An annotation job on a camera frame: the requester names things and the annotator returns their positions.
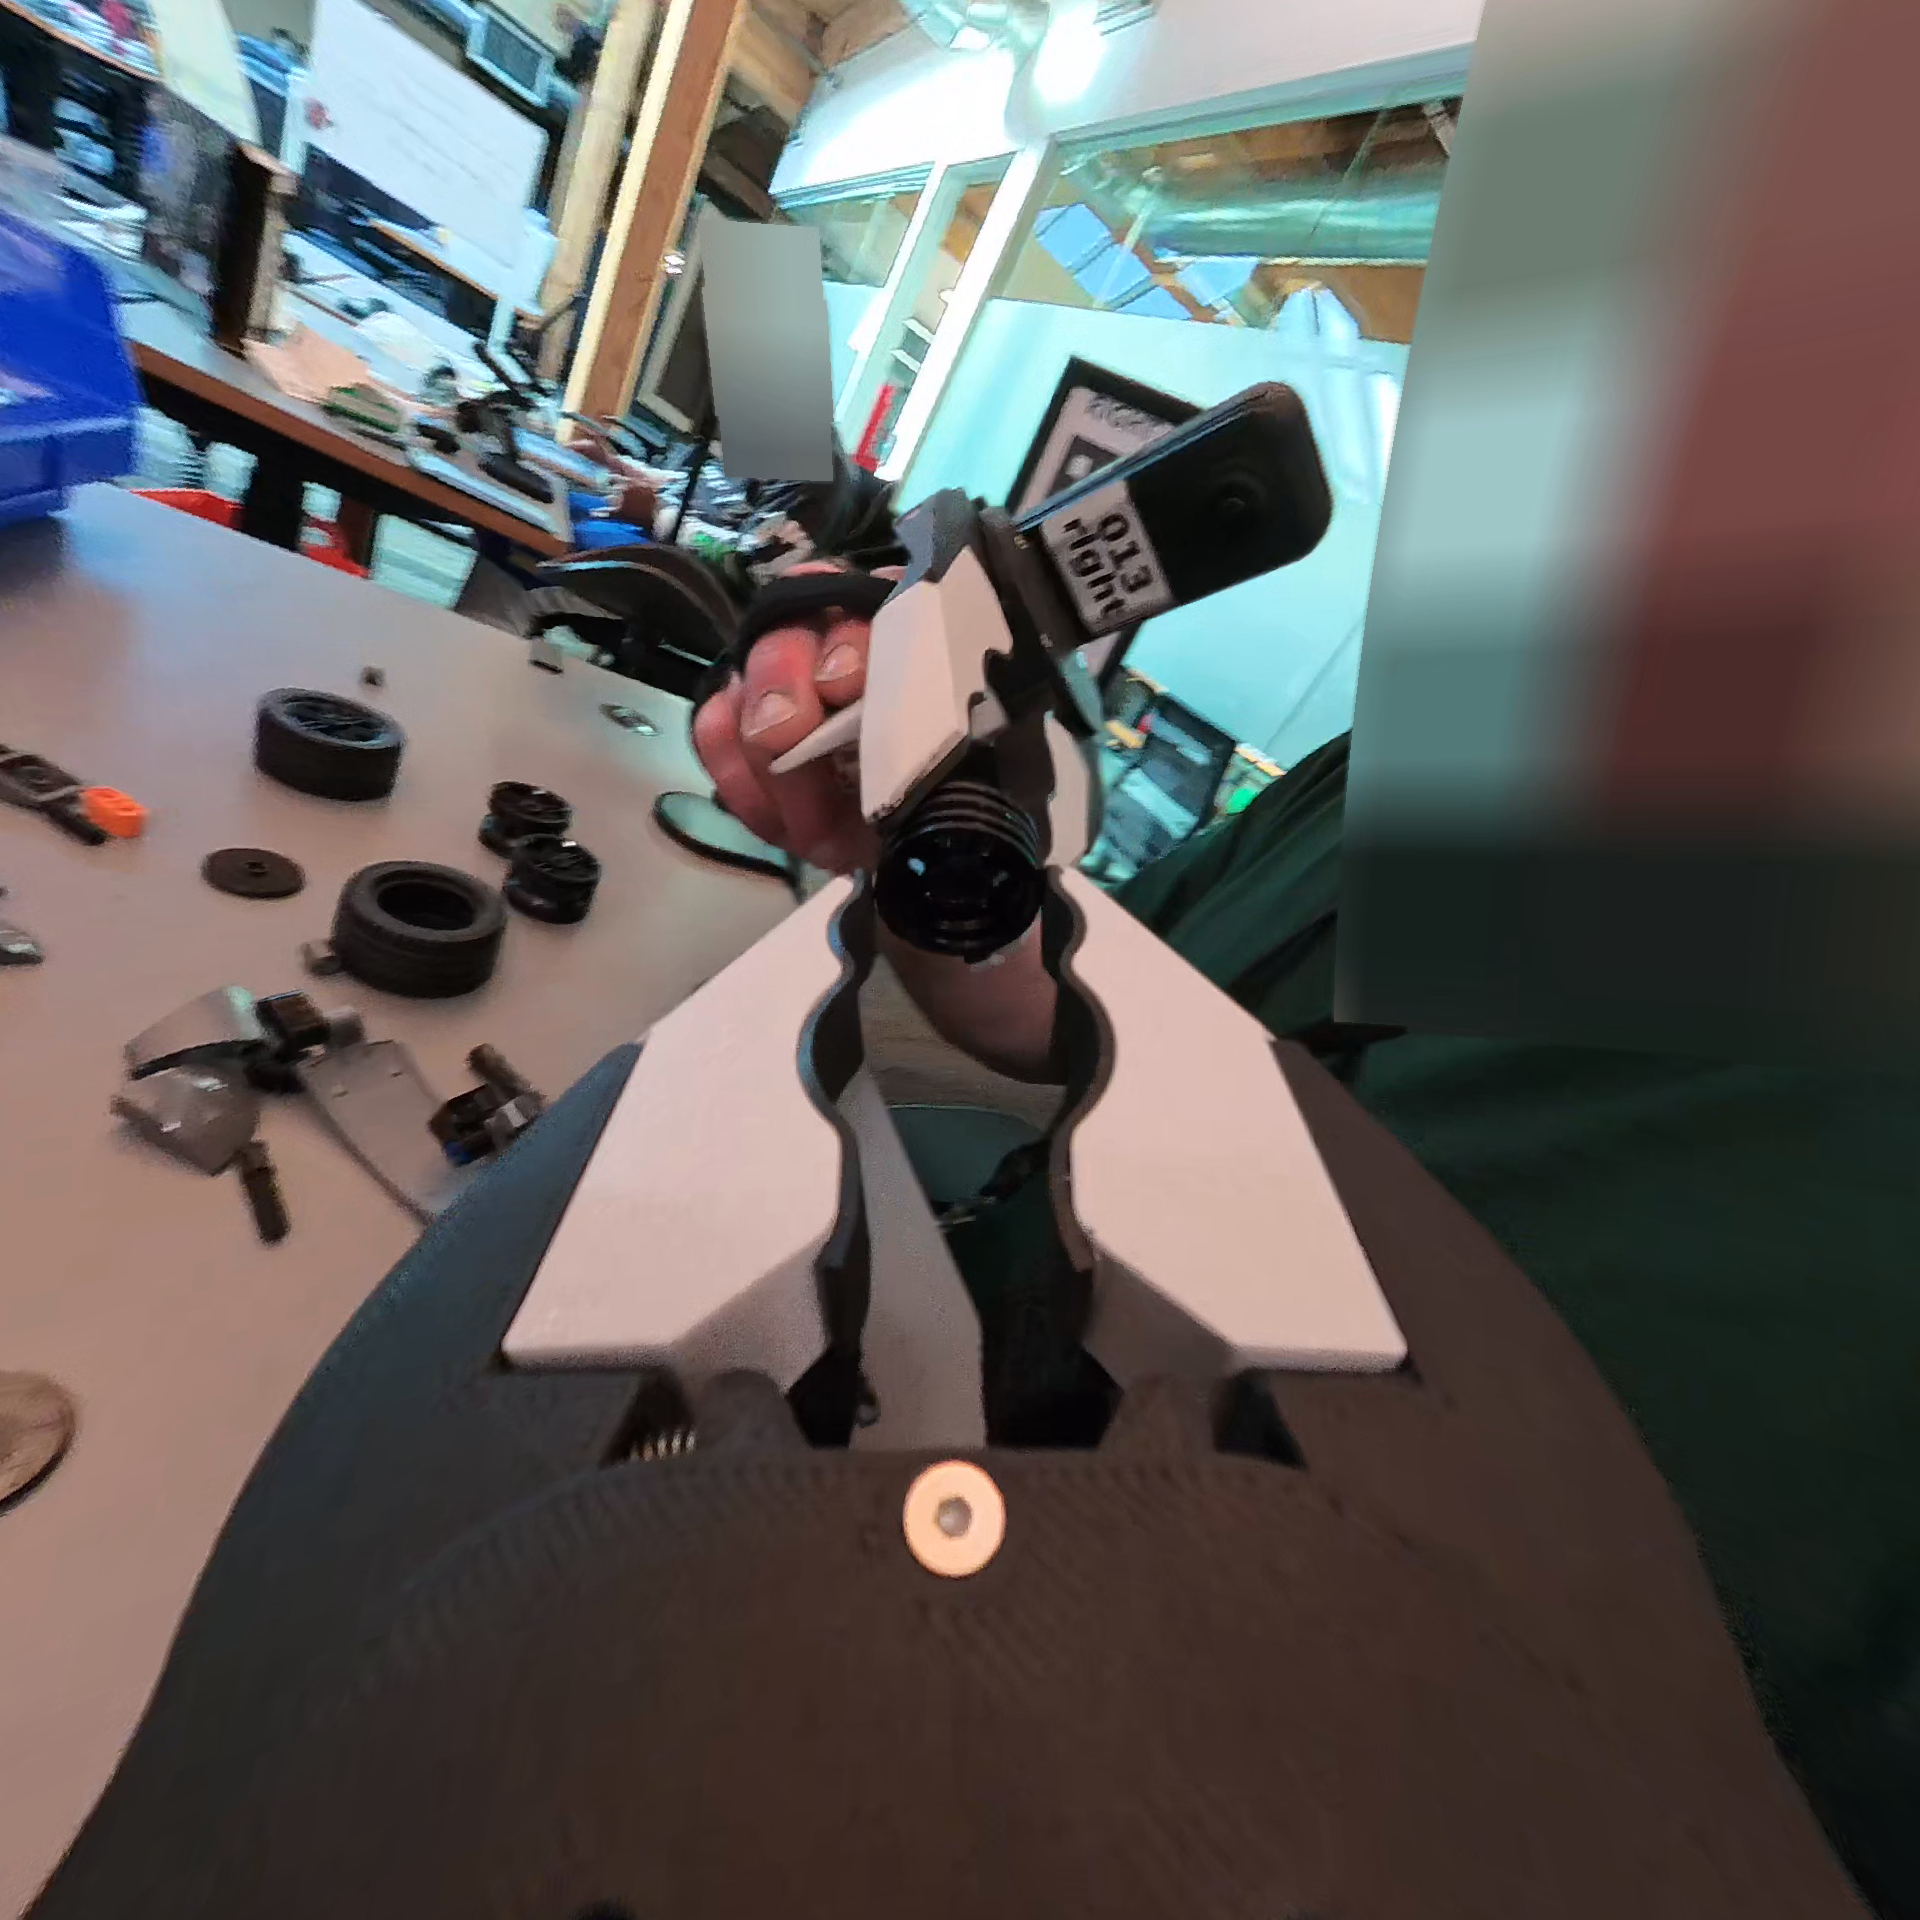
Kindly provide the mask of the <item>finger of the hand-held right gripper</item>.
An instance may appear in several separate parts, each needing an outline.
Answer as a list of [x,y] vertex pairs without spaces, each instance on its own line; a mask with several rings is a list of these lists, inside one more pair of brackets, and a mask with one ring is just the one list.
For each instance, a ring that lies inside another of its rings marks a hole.
[[1005,731],[990,659],[1014,655],[1014,624],[990,576],[919,576],[874,615],[867,703],[856,703],[856,806],[904,816],[967,743]]

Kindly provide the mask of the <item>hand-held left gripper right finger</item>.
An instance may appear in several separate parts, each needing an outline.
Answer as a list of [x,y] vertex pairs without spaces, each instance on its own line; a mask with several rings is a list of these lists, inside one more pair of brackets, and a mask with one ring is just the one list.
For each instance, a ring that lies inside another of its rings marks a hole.
[[1048,870],[1072,1114],[1052,1247],[1127,1387],[1395,1381],[1407,1335],[1288,1090],[1283,1040],[1085,870]]

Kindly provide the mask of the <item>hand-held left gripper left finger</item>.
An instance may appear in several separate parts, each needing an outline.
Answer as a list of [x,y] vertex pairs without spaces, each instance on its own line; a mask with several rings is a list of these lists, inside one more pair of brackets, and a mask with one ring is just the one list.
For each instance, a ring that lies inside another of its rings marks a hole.
[[867,976],[874,895],[826,879],[634,1040],[509,1365],[799,1387],[856,1359],[874,1240],[840,1090]]

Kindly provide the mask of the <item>black rubber tyre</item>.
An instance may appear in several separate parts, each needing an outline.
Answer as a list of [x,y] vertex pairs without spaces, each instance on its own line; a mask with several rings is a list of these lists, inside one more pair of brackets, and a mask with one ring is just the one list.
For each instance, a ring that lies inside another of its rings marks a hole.
[[388,994],[472,994],[509,947],[509,895],[414,858],[380,858],[343,879],[331,955],[353,981]]

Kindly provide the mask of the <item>person's right hand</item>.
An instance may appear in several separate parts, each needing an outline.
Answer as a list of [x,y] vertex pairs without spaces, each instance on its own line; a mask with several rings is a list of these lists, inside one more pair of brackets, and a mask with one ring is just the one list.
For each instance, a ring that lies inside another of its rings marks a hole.
[[879,858],[856,806],[856,746],[786,768],[786,752],[867,697],[867,659],[874,624],[840,603],[792,624],[745,615],[745,638],[690,722],[707,799],[813,870],[874,870]]

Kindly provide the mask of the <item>framed sign stand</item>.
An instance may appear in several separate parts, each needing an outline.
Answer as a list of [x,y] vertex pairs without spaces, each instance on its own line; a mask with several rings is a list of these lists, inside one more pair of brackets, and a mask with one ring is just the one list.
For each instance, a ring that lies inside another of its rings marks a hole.
[[1178,435],[1187,419],[1199,419],[1199,405],[1140,392],[1072,352],[1042,409],[1042,435],[1022,459],[1022,484],[1005,494],[1005,516],[1022,521],[1048,505],[1052,494],[1085,484],[1091,468],[1127,459],[1132,446]]

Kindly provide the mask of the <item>black chair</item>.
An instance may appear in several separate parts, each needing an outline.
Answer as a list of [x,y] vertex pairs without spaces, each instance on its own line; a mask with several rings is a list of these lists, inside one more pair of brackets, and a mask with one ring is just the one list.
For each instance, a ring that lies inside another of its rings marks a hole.
[[610,677],[656,697],[707,697],[727,682],[743,603],[720,568],[682,545],[569,550],[532,575],[540,611],[524,642],[569,634]]

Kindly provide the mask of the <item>grey wheel arch assembly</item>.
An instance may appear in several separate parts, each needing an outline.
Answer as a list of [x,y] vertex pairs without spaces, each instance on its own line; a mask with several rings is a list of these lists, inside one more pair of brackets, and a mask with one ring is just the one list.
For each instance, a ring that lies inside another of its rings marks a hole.
[[260,1141],[260,1102],[300,1102],[320,1135],[414,1222],[519,1141],[540,1109],[430,1090],[400,1040],[372,1040],[356,1011],[316,994],[208,989],[125,1040],[111,1114],[189,1172],[237,1172]]

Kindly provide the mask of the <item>assembled black toy wheel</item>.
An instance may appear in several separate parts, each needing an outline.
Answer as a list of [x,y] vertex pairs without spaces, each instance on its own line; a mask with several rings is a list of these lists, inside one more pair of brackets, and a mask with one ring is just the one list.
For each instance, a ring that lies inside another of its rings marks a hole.
[[400,746],[294,743],[255,697],[255,768],[300,799],[372,806],[399,793]]

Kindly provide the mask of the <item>wooden desk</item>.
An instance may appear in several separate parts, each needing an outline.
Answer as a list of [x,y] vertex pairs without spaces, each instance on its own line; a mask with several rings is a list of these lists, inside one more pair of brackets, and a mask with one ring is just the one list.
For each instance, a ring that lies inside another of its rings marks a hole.
[[241,446],[255,459],[241,494],[252,545],[294,550],[300,505],[316,484],[316,494],[335,494],[343,505],[335,521],[356,568],[388,516],[414,525],[495,536],[524,555],[569,550],[561,496],[553,496],[540,521],[524,521],[462,484],[437,484],[400,446],[380,446],[353,435],[343,419],[331,419],[320,405],[289,398],[241,352],[215,344],[208,324],[189,324],[183,306],[125,301],[116,331],[125,331],[144,409],[174,419],[183,435],[215,446]]

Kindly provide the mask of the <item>whiteboard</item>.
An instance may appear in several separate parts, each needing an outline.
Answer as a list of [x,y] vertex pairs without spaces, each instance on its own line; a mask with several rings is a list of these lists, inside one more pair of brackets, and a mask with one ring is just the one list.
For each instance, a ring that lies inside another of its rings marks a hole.
[[532,306],[553,265],[553,229],[532,223],[553,129],[380,5],[316,0],[300,149],[414,210],[462,277]]

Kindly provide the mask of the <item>dark printed box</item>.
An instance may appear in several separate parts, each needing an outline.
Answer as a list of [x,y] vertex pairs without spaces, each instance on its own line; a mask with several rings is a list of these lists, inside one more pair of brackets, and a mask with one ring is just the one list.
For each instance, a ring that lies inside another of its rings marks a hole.
[[220,352],[252,352],[280,324],[294,199],[300,177],[280,153],[237,136],[166,91],[144,98],[141,273]]

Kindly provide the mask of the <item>blue storage bin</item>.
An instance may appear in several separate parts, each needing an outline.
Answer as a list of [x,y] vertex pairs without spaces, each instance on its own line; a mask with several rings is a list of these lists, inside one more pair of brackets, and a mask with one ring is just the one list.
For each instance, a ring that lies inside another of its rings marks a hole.
[[0,210],[0,525],[141,459],[141,371],[95,258]]

